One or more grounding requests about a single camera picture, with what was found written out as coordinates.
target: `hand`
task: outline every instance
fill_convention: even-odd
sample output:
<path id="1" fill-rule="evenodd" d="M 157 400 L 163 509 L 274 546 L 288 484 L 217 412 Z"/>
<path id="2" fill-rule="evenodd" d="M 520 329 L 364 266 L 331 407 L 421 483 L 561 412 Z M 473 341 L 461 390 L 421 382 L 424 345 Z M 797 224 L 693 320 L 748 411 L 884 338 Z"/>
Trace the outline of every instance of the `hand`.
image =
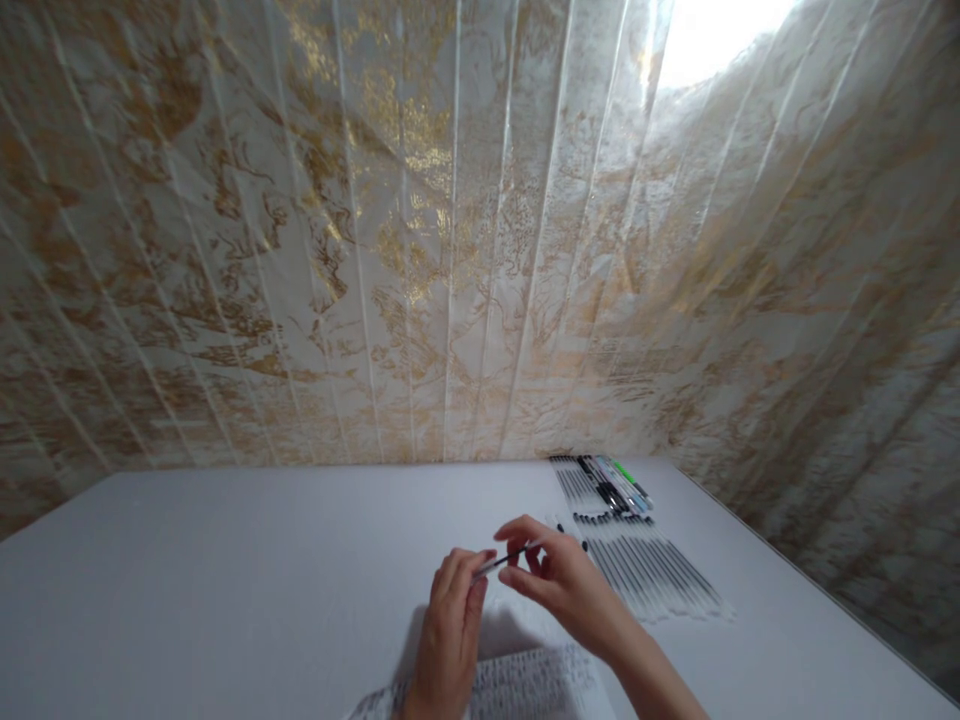
<path id="1" fill-rule="evenodd" d="M 610 662 L 627 640 L 624 628 L 636 626 L 643 632 L 575 538 L 524 515 L 497 530 L 493 539 L 507 541 L 507 554 L 542 540 L 540 547 L 525 553 L 530 572 L 517 567 L 519 558 L 512 558 L 500 571 L 500 581 L 549 610 L 594 655 Z M 541 551 L 546 552 L 542 561 Z"/>
<path id="2" fill-rule="evenodd" d="M 455 548 L 434 573 L 417 665 L 401 720 L 461 720 L 477 673 L 477 643 L 487 579 L 470 581 L 496 550 Z"/>

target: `stack of pen refills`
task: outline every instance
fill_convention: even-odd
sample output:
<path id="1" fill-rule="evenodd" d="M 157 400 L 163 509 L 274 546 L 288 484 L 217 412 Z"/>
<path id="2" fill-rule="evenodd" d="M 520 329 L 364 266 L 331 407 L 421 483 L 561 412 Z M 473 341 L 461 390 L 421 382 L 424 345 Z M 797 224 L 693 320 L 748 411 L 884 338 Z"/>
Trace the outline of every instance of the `stack of pen refills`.
<path id="1" fill-rule="evenodd" d="M 565 529 L 593 557 L 641 622 L 671 615 L 733 620 L 733 608 L 656 526 L 653 501 L 615 460 L 550 458 L 575 528 Z"/>

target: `paper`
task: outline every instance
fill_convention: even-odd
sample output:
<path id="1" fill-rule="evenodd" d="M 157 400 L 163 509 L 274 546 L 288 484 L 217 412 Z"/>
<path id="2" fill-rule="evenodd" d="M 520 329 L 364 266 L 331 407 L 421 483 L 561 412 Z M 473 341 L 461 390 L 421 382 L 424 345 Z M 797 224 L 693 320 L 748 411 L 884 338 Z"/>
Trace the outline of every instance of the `paper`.
<path id="1" fill-rule="evenodd" d="M 397 683 L 360 701 L 348 720 L 389 720 L 406 697 Z M 613 709 L 597 661 L 579 645 L 538 648 L 477 665 L 465 719 L 604 720 Z"/>

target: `forearm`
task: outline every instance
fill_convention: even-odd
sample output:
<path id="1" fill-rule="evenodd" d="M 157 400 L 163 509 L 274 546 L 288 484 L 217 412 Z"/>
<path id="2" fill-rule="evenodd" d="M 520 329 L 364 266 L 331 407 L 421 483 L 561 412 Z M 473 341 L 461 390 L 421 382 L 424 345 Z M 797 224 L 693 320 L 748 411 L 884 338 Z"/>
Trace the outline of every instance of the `forearm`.
<path id="1" fill-rule="evenodd" d="M 703 720 L 707 713 L 657 642 L 634 624 L 601 657 L 641 720 Z"/>

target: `left hand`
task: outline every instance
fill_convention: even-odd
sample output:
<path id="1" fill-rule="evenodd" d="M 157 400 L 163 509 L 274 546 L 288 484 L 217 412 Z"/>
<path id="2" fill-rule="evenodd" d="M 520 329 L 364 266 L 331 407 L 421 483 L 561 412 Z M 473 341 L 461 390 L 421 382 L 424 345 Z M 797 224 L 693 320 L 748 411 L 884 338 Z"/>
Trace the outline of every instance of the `left hand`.
<path id="1" fill-rule="evenodd" d="M 461 720 L 477 672 L 477 643 L 487 579 L 473 574 L 496 550 L 454 548 L 433 576 L 417 665 L 401 720 Z"/>

